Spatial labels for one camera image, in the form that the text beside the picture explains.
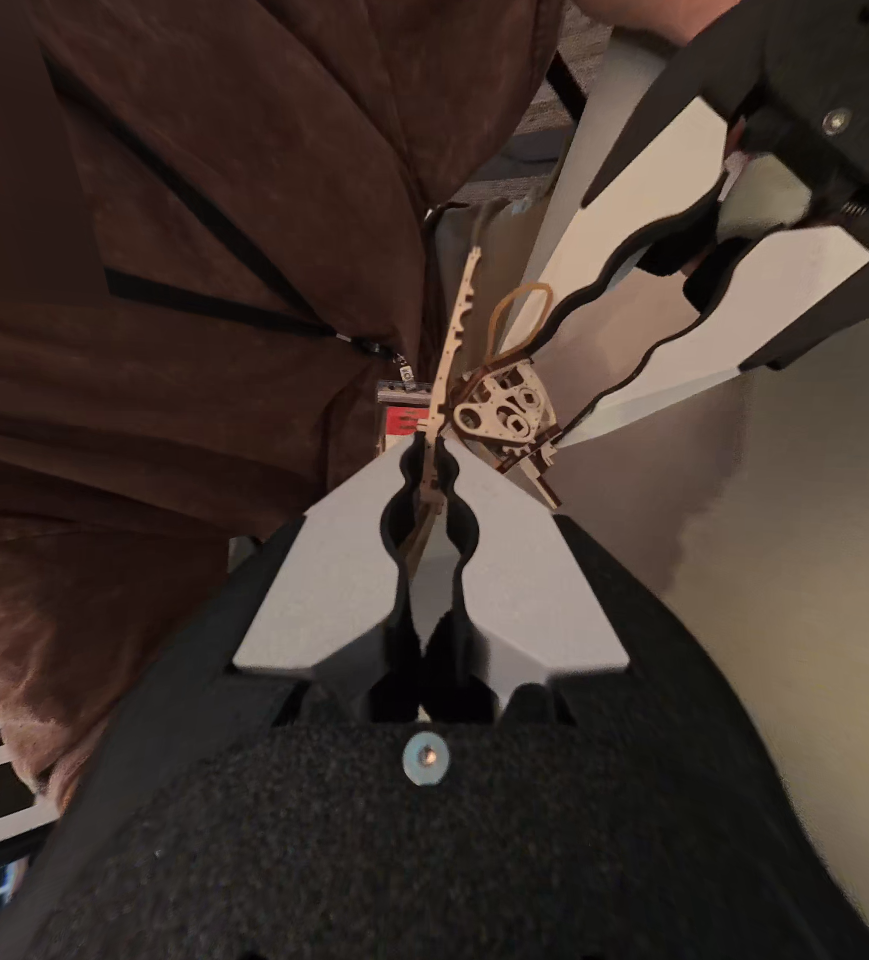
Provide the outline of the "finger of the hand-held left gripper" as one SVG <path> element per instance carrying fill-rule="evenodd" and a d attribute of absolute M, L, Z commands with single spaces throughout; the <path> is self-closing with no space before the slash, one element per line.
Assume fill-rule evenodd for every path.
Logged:
<path fill-rule="evenodd" d="M 533 354 L 575 309 L 598 299 L 635 255 L 716 193 L 724 165 L 728 122 L 694 98 L 644 147 L 610 173 L 605 162 L 544 264 L 537 282 L 551 291 L 544 312 L 539 293 L 524 303 L 502 343 Z"/>
<path fill-rule="evenodd" d="M 777 231 L 740 259 L 720 301 L 690 329 L 658 342 L 644 362 L 571 428 L 564 450 L 684 402 L 729 379 L 869 263 L 869 249 L 839 225 Z"/>

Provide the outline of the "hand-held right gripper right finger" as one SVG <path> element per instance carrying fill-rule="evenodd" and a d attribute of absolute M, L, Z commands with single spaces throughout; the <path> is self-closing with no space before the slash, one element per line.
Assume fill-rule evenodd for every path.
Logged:
<path fill-rule="evenodd" d="M 556 516 L 458 440 L 441 443 L 437 462 L 457 553 L 451 621 L 460 678 L 506 706 L 526 685 L 626 670 L 629 654 Z"/>

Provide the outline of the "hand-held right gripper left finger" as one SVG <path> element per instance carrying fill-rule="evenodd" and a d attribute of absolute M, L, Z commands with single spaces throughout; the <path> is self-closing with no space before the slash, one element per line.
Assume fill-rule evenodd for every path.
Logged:
<path fill-rule="evenodd" d="M 402 438 L 309 508 L 233 657 L 242 672 L 321 685 L 352 714 L 417 661 L 400 547 L 415 528 L 421 439 Z"/>

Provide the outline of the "wooden gear model assembly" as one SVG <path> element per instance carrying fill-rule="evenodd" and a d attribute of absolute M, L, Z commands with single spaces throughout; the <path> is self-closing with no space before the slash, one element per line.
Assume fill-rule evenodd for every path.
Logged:
<path fill-rule="evenodd" d="M 497 473 L 523 474 L 550 510 L 561 508 L 545 475 L 562 430 L 531 359 L 506 357 L 474 371 L 452 400 L 451 424 L 487 451 Z"/>

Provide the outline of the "tan rubber band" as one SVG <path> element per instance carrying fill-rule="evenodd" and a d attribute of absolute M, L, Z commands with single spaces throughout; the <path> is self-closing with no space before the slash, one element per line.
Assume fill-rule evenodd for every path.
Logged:
<path fill-rule="evenodd" d="M 499 323 L 502 318 L 502 315 L 505 314 L 514 304 L 516 300 L 523 296 L 529 296 L 530 294 L 541 292 L 545 296 L 544 304 L 541 309 L 541 312 L 536 319 L 536 322 L 533 328 L 529 331 L 526 338 L 522 341 L 510 347 L 508 349 L 496 349 L 497 345 L 497 333 L 499 328 Z M 509 291 L 505 296 L 503 296 L 495 305 L 488 321 L 487 327 L 487 338 L 486 338 L 486 349 L 483 358 L 483 366 L 490 367 L 492 365 L 499 364 L 514 354 L 519 354 L 523 352 L 524 349 L 532 342 L 532 340 L 537 336 L 540 330 L 544 327 L 548 316 L 552 310 L 554 302 L 554 290 L 552 286 L 548 283 L 540 281 L 531 281 L 525 282 L 517 286 L 516 288 Z"/>

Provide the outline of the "long notched wooden strip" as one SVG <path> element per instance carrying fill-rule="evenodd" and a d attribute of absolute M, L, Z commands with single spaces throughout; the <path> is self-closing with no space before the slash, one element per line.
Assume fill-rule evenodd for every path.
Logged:
<path fill-rule="evenodd" d="M 445 502 L 436 466 L 437 443 L 447 424 L 452 366 L 464 343 L 465 320 L 473 305 L 474 278 L 481 257 L 482 248 L 476 243 L 472 246 L 465 262 L 445 343 L 431 387 L 428 416 L 422 431 L 425 438 L 425 456 L 415 514 L 416 522 L 405 544 L 400 548 L 409 581 L 413 581 L 417 576 L 430 535 Z"/>

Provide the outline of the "person's left hand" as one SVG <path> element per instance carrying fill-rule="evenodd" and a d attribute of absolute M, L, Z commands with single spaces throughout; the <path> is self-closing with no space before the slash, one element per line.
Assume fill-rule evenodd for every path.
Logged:
<path fill-rule="evenodd" d="M 573 1 L 599 24 L 651 34 L 684 46 L 734 8 L 737 1 Z"/>

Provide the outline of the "clear badge with red card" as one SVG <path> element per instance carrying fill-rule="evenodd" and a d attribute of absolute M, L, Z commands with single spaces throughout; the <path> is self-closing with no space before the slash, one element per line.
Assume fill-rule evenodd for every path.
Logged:
<path fill-rule="evenodd" d="M 423 429 L 431 404 L 432 384 L 380 380 L 376 387 L 376 451 L 380 457 L 405 437 Z"/>

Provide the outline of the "brown jacket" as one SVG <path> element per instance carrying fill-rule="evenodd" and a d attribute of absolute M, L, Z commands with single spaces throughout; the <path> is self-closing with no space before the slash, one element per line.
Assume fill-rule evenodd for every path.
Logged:
<path fill-rule="evenodd" d="M 542 84 L 564 2 L 26 2 L 104 267 L 0 300 L 0 733 L 64 810 L 227 576 L 365 466 L 436 362 L 426 215 Z"/>

